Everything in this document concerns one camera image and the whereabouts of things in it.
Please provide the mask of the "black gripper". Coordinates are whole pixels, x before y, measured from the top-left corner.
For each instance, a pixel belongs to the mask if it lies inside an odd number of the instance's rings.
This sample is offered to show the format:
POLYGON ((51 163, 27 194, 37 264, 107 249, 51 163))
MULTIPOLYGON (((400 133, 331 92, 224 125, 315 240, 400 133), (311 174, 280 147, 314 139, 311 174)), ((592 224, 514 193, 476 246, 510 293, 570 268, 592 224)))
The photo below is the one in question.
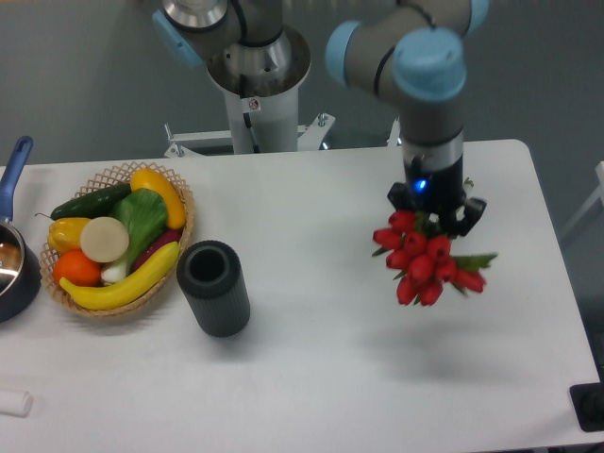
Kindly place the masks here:
POLYGON ((468 197, 463 188, 463 142, 401 145, 405 180, 395 182, 387 198, 395 210, 438 216, 449 237, 465 237, 481 219, 487 202, 468 197))

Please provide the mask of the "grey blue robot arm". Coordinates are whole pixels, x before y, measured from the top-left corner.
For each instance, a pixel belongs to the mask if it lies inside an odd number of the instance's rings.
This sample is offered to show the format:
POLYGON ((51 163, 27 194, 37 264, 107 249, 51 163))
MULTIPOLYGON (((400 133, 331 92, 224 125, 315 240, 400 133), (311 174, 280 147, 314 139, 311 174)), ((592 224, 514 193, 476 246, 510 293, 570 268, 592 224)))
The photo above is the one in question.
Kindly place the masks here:
MULTIPOLYGON (((389 191, 393 207, 435 215, 450 236, 466 235, 486 208, 463 188, 461 95, 462 40, 488 9, 485 1, 400 1, 375 24, 340 24, 325 51, 333 79, 398 112, 405 178, 389 191)), ((152 21, 174 58, 205 66, 223 92, 236 153, 298 149, 310 48, 280 2, 165 1, 152 21)))

